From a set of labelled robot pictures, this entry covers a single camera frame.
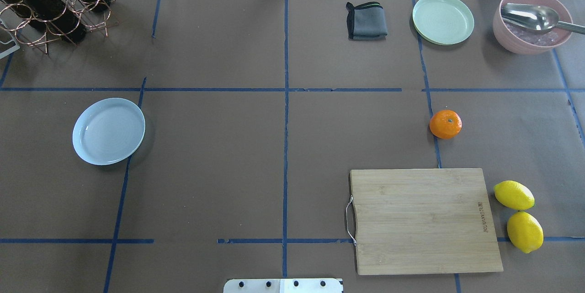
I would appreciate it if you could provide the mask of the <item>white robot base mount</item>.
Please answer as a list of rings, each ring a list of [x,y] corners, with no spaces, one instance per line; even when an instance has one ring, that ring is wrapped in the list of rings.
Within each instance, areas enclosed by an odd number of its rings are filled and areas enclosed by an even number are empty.
[[[343,293],[338,278],[264,278],[226,281],[224,293]]]

